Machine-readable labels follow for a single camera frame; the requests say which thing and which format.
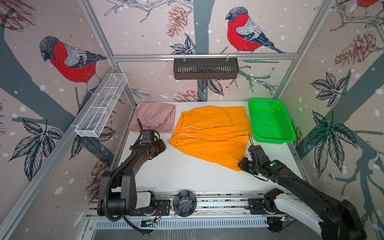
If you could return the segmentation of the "pink shorts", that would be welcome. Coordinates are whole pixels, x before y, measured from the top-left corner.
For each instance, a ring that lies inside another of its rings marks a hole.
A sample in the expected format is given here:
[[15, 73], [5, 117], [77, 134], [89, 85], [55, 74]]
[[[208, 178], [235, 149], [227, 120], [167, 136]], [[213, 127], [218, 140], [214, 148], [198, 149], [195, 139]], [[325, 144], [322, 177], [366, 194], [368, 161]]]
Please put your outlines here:
[[176, 117], [176, 105], [166, 103], [140, 103], [135, 111], [128, 129], [139, 132], [140, 120], [144, 130], [155, 130], [159, 133], [172, 133]]

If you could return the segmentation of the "orange shorts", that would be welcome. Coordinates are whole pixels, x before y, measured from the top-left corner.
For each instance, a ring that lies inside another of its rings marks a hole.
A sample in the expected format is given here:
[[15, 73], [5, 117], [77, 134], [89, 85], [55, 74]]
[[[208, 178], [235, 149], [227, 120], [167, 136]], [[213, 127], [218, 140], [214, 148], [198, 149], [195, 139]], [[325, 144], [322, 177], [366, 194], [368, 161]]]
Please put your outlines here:
[[207, 106], [183, 112], [169, 144], [186, 155], [238, 172], [251, 131], [245, 107]]

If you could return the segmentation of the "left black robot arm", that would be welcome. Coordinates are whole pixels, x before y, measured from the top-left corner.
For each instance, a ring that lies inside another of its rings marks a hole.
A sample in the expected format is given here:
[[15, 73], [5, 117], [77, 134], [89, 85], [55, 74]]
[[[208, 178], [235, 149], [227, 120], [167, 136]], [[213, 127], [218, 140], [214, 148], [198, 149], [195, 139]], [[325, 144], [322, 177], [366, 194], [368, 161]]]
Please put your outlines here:
[[124, 162], [101, 176], [97, 213], [111, 222], [158, 211], [154, 192], [138, 192], [135, 176], [145, 162], [164, 152], [166, 145], [157, 131], [142, 130], [130, 150]]

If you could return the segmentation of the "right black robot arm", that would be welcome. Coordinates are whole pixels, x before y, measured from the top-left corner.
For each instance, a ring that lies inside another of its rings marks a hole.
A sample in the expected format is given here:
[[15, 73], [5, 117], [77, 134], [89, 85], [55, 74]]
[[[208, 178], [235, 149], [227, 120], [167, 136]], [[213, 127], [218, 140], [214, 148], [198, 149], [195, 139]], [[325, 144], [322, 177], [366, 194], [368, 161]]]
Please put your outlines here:
[[257, 179], [272, 181], [294, 195], [273, 188], [264, 194], [262, 204], [251, 207], [269, 214], [285, 213], [315, 231], [324, 240], [365, 240], [367, 234], [356, 207], [339, 201], [308, 184], [278, 160], [270, 161], [261, 146], [248, 148], [239, 168]]

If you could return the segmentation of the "green plastic basket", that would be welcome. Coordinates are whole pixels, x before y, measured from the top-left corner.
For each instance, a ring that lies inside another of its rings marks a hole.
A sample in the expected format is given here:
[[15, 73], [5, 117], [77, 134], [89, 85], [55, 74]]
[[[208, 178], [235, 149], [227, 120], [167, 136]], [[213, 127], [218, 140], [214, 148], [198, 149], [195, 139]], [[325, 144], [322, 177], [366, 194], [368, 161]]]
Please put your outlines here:
[[255, 141], [281, 145], [296, 140], [290, 115], [282, 102], [255, 98], [248, 101], [248, 107]]

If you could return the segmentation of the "black round fan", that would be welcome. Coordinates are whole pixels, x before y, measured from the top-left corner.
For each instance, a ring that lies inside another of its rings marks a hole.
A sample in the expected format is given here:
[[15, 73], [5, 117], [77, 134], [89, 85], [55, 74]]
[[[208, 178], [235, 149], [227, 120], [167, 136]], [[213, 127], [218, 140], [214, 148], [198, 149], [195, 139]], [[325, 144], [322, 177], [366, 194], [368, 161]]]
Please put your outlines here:
[[173, 200], [174, 212], [179, 217], [189, 217], [195, 212], [196, 207], [196, 196], [188, 190], [180, 191]]

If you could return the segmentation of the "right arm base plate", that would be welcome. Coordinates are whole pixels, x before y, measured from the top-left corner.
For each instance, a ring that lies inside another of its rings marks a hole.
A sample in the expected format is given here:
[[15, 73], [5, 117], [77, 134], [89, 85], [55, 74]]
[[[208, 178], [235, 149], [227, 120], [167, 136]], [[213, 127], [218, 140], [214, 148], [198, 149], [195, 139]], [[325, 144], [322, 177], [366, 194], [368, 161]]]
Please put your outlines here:
[[248, 199], [249, 207], [252, 215], [279, 215], [287, 216], [288, 214], [277, 209], [274, 201], [262, 198]]

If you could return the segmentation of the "white mesh wall shelf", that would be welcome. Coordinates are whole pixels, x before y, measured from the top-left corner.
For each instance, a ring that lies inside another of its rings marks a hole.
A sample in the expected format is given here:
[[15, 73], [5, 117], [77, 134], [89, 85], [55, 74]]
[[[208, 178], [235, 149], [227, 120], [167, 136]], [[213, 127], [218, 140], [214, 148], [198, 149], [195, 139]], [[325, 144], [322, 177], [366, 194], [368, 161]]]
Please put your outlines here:
[[125, 74], [113, 73], [77, 125], [80, 137], [99, 138], [126, 84]]

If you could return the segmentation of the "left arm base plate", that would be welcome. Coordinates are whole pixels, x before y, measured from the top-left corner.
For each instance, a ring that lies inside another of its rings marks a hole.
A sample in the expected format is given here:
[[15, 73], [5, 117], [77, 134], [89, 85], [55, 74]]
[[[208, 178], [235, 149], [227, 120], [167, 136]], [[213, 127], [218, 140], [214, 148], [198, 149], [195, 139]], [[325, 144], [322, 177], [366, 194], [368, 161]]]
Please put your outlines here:
[[171, 210], [170, 200], [156, 200], [156, 203], [146, 208], [140, 208], [134, 211], [133, 217], [159, 217], [160, 215], [169, 216]]

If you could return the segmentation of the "horizontal aluminium frame bar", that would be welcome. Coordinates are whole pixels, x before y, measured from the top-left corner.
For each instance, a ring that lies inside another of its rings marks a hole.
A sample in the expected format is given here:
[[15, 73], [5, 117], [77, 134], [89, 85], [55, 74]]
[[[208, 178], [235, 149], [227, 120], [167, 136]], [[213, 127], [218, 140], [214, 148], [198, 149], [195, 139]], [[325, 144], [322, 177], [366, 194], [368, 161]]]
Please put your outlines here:
[[212, 58], [237, 58], [238, 60], [289, 60], [298, 57], [296, 53], [258, 53], [258, 54], [196, 54], [196, 55], [115, 55], [116, 63], [122, 62], [166, 62], [174, 59], [212, 59]]

